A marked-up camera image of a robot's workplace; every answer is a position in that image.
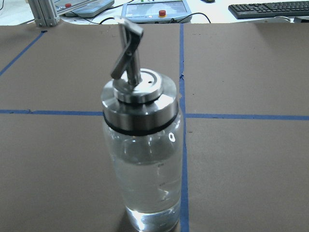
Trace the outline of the aluminium frame post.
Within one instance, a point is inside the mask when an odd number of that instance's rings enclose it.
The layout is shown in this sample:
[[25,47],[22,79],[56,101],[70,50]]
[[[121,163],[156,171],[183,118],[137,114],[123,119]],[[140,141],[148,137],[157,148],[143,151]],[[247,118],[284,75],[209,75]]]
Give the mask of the aluminium frame post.
[[59,15],[53,0],[28,0],[37,27],[54,27]]

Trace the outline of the black computer keyboard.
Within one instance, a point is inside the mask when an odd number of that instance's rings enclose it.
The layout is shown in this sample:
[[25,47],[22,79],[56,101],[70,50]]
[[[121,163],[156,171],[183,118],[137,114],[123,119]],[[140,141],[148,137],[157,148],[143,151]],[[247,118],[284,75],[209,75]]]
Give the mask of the black computer keyboard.
[[309,1],[232,4],[228,9],[236,19],[308,16]]

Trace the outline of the glass sauce bottle steel spout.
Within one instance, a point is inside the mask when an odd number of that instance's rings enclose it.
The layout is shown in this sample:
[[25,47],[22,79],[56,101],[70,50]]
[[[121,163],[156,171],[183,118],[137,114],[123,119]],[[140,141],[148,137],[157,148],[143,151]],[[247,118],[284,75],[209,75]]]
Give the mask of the glass sauce bottle steel spout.
[[132,226],[168,232],[180,217],[183,116],[174,81],[140,67],[143,28],[117,17],[123,51],[101,93],[103,132]]

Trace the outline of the grey teach pendant red button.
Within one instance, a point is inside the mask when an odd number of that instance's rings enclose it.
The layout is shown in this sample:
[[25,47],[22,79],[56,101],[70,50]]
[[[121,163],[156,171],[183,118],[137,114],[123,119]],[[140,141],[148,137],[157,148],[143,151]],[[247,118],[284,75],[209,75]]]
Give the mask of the grey teach pendant red button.
[[185,0],[161,0],[126,3],[121,17],[138,24],[168,24],[190,22],[192,15]]

